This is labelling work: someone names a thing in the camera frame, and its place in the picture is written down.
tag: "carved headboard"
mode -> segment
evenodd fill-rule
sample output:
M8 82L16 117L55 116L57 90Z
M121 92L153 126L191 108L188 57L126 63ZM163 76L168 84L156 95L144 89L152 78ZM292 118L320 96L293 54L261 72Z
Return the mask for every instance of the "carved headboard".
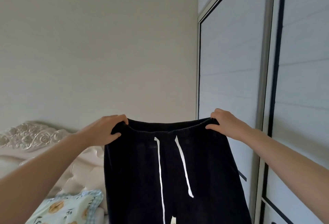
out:
M56 130L36 122L25 122L0 133L0 178L19 165L49 149L69 135L66 130ZM58 193L80 193L101 189L104 199L101 207L107 213L103 170L104 150L93 146L81 153L63 173L48 197Z

